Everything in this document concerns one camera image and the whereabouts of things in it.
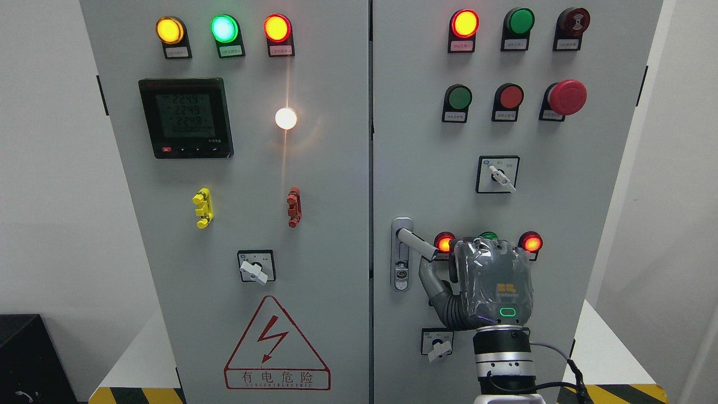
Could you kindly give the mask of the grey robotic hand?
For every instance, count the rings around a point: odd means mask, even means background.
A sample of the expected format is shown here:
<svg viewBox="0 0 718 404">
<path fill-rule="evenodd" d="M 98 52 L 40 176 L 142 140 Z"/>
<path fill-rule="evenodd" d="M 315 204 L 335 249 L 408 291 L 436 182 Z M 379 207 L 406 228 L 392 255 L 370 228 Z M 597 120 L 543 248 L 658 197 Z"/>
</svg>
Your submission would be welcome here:
<svg viewBox="0 0 718 404">
<path fill-rule="evenodd" d="M 421 259 L 420 276 L 442 324 L 453 330 L 493 325 L 525 325 L 533 309 L 533 287 L 527 253 L 506 240 L 479 237 L 457 241 L 453 249 L 460 292 L 455 295 Z"/>
</svg>

